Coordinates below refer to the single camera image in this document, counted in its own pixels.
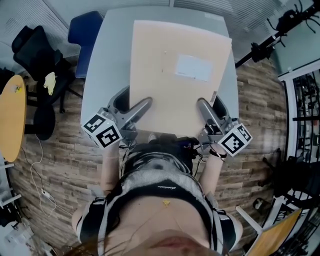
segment lips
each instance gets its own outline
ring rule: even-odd
[[[201,247],[200,244],[194,242],[190,238],[187,237],[180,237],[180,236],[173,236],[166,238],[157,244],[153,245],[151,248],[159,248],[159,247],[166,247],[166,248],[199,248]]]

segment white marker cube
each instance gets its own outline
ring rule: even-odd
[[[91,115],[88,121],[81,125],[81,128],[89,136],[90,140],[101,149],[105,149],[122,140],[115,122],[98,113]]]
[[[252,140],[251,134],[241,123],[233,127],[218,144],[232,157],[243,150]]]

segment gray table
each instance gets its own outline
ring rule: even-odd
[[[81,124],[112,96],[130,84],[130,60],[135,20],[178,23],[229,36],[223,17],[165,6],[140,6],[109,10],[95,41],[85,81]],[[231,117],[239,117],[237,75],[231,53],[218,95]]]

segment wooden floor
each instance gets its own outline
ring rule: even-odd
[[[274,159],[277,148],[286,143],[285,91],[278,82],[273,64],[267,60],[249,63],[237,69],[239,117],[253,136],[252,142],[236,157],[228,157],[221,171],[215,197],[219,206],[234,214],[242,222],[244,232],[238,245],[241,247],[255,237],[256,232],[235,211],[241,206],[256,221],[262,223],[264,216],[252,207],[256,198],[271,202],[270,186],[257,185],[269,169],[263,157]],[[76,79],[71,88],[82,94],[84,80]],[[27,208],[33,231],[55,248],[71,245],[76,236],[71,228],[71,214],[79,205],[94,197],[92,187],[99,184],[102,156],[100,149],[82,132],[80,127],[81,99],[66,93],[65,113],[59,113],[56,102],[56,125],[52,137],[42,141],[43,160],[34,167],[42,177],[43,186],[56,200],[57,207],[51,217],[46,217],[40,208],[39,197],[32,182],[30,166],[23,151],[9,172],[13,189],[22,195],[20,202]],[[28,107],[27,116],[32,120],[35,109]],[[22,144],[30,163],[41,158],[41,148],[35,135],[26,135]],[[33,172],[37,186],[39,176]],[[42,197],[42,208],[48,215],[54,204]],[[232,255],[240,255],[240,250]]]

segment cardboard box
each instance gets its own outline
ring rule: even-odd
[[[137,129],[196,137],[205,126],[196,102],[213,103],[231,39],[196,27],[136,20],[133,28],[130,107],[153,103]]]

